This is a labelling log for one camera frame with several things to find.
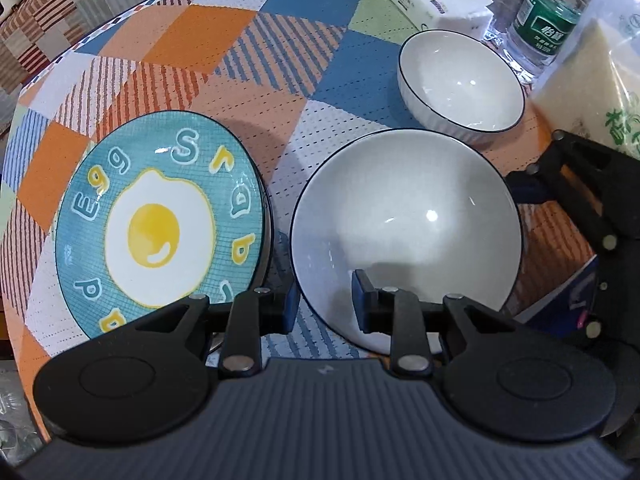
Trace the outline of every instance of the egg plate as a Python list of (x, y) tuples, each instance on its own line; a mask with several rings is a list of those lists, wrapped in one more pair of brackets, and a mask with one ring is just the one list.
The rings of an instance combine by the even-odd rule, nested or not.
[(192, 292), (231, 300), (266, 273), (268, 208), (251, 158), (216, 121), (166, 111), (124, 124), (88, 153), (58, 212), (71, 314), (96, 337)]

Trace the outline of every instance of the green bottle label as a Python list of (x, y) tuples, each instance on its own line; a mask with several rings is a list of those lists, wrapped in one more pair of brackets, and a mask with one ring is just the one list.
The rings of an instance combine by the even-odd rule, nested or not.
[(574, 27), (575, 23), (558, 16), (543, 0), (524, 0), (513, 22), (524, 41), (548, 56), (558, 51)]

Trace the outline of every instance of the plastic bag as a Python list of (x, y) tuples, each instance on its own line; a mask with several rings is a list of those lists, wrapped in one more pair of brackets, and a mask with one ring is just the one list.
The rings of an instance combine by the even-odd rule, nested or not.
[(552, 130), (640, 159), (640, 0), (591, 0), (531, 97)]

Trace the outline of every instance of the plate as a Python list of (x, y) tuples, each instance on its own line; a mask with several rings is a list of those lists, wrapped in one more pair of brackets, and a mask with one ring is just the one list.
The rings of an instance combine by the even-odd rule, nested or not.
[(253, 161), (216, 121), (165, 111), (124, 124), (82, 161), (58, 213), (71, 314), (95, 337), (192, 292), (230, 301), (264, 279), (264, 204)]
[(518, 274), (522, 231), (504, 180), (478, 152), (436, 132), (385, 130), (318, 168), (296, 204), (290, 244), (309, 306), (341, 336), (388, 354), (389, 336), (358, 327), (355, 269), (423, 301), (460, 293), (499, 310)]

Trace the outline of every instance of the tablecloth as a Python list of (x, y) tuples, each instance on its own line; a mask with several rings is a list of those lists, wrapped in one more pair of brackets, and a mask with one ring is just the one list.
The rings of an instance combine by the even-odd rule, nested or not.
[[(401, 43), (415, 29), (389, 0), (148, 0), (57, 59), (20, 94), (0, 192), (0, 280), (26, 395), (53, 355), (86, 340), (63, 300), (54, 259), (56, 211), (82, 158), (121, 124), (157, 110), (192, 110), (232, 130), (273, 203), (269, 281), (289, 273), (294, 204), (314, 170), (365, 134), (418, 126), (396, 82)], [(520, 126), (484, 147), (506, 174), (534, 161), (549, 134), (527, 106)], [(517, 312), (591, 255), (556, 203), (522, 206)], [(265, 356), (366, 354), (301, 302)]]
[(0, 133), (23, 82), (92, 30), (144, 0), (24, 0), (0, 25)]

